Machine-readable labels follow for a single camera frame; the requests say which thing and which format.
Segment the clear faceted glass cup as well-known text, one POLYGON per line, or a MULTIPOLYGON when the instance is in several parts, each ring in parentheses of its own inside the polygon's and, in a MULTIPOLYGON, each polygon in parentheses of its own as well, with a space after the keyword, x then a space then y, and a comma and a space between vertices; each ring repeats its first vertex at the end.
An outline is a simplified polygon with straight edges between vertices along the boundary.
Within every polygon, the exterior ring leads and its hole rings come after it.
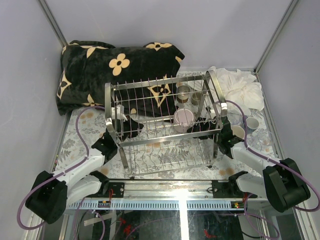
POLYGON ((240 126, 244 124, 243 116, 241 113, 228 112, 227 118, 232 126, 240 126))

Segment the clear glass tumbler front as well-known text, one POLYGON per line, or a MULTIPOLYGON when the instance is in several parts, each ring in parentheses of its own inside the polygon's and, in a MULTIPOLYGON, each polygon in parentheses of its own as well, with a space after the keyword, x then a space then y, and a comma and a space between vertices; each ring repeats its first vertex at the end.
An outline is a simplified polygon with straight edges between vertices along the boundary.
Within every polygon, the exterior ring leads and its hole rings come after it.
POLYGON ((257 140, 262 145, 263 150, 266 153, 271 153, 273 150, 274 137, 273 134, 268 130, 261 130, 256 133, 257 140))

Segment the grey textured coffee mug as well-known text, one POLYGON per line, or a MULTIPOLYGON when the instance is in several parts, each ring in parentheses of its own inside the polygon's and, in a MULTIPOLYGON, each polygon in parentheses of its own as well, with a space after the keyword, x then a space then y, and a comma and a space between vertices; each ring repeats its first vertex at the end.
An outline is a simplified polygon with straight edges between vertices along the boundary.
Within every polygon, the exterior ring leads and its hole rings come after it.
POLYGON ((247 130, 250 133, 256 131, 259 128, 259 125, 260 125, 259 121, 254 117, 247 117, 245 119, 245 122, 246 122, 247 130))

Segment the stainless steel dish rack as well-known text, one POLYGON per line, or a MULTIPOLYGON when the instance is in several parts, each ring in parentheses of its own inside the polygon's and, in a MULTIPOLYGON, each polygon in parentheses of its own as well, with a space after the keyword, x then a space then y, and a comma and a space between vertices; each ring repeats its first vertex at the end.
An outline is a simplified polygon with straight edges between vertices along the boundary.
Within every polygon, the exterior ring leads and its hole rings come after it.
MULTIPOLYGON (((110 136, 114 137, 115 129, 112 124, 112 107, 117 105, 123 106, 123 101, 118 100, 116 92, 120 90, 129 90, 143 88, 147 86, 156 86, 158 84, 174 84, 176 86, 175 92, 172 94, 174 98, 174 112, 170 115, 165 115, 161 113, 159 116, 148 116, 139 114, 139 112, 125 113, 125 116, 130 116, 133 120, 144 125, 142 131, 137 137, 127 138, 125 141, 115 142, 118 147, 118 154, 120 160, 122 161, 125 172, 131 176, 135 177, 130 169, 128 159, 125 153, 126 147, 134 147, 139 145, 162 143, 165 141, 173 141, 179 139, 198 139, 198 137, 203 135, 202 132, 196 133, 179 133, 175 131, 173 127, 174 123, 174 113, 180 108, 189 109, 193 112, 195 117, 195 123, 198 118, 202 118, 205 122, 209 119, 216 117, 217 126, 213 130, 213 134, 218 134, 223 127, 222 120, 227 117, 228 106, 226 99, 222 92, 221 86, 213 70, 208 70, 204 74, 200 75, 189 75, 180 76, 172 78, 164 78, 160 80, 148 80, 140 81, 137 83, 125 83, 112 85, 106 83, 104 86, 104 101, 105 101, 105 121, 106 121, 106 132, 110 136), (186 85, 190 88, 189 99, 186 103, 180 103, 177 101, 177 88, 181 85, 186 85), (192 94, 195 92, 200 92, 202 98, 199 105, 193 105, 191 103, 192 94)), ((218 155, 218 147, 215 146, 213 139, 208 138, 213 141, 212 150, 213 156, 218 155)))

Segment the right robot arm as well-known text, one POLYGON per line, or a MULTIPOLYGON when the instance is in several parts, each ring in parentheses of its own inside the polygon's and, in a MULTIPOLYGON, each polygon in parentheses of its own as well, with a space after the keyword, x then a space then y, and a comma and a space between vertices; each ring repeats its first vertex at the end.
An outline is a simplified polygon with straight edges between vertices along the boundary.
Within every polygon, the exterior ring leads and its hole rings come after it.
POLYGON ((199 139, 212 139, 222 154, 246 164, 259 174, 255 176, 242 170, 230 176, 221 190, 236 198, 245 193, 266 198, 280 213, 310 198, 310 190, 299 177, 301 172, 293 159, 271 159, 260 151, 254 151, 242 137, 233 134, 228 120, 224 120, 221 131, 214 134, 216 125, 216 120, 203 121, 200 117, 187 132, 202 132, 199 139))

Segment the light blue mug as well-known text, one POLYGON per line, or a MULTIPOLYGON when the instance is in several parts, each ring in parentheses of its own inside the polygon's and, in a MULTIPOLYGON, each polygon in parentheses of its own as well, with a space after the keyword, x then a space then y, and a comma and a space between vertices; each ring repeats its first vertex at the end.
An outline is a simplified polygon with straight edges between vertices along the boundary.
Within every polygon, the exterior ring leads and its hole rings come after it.
POLYGON ((238 138, 244 140, 245 139, 245 135, 246 135, 246 132, 245 130, 239 126, 239 125, 232 125, 231 126, 231 130, 232 130, 232 134, 237 136, 238 138))

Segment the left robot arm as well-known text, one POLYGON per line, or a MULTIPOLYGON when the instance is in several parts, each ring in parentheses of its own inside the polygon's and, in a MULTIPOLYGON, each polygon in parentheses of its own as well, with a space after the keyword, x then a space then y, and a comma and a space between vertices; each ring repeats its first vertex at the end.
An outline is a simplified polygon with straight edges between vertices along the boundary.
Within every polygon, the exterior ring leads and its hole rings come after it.
POLYGON ((89 149, 88 156, 65 168, 38 174, 25 207, 48 224, 56 222, 66 207, 85 197, 109 197, 109 179, 98 169, 118 153, 109 132, 89 149))

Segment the olive beige mug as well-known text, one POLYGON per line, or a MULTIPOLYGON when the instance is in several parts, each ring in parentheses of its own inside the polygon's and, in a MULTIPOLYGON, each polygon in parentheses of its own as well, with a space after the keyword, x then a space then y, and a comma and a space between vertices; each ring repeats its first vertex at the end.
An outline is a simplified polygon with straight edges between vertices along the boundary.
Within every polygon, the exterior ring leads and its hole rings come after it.
POLYGON ((198 106, 201 103, 202 94, 200 92, 194 92, 191 96, 191 103, 194 106, 198 106))

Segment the pink mug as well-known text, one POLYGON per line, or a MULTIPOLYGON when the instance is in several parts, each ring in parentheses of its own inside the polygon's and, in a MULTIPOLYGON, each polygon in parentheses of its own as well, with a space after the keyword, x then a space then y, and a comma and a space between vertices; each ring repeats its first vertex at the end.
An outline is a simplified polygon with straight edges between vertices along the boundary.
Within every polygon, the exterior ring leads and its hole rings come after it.
POLYGON ((173 115, 173 128, 178 133, 186 133, 195 121, 195 116, 190 109, 179 108, 173 115))

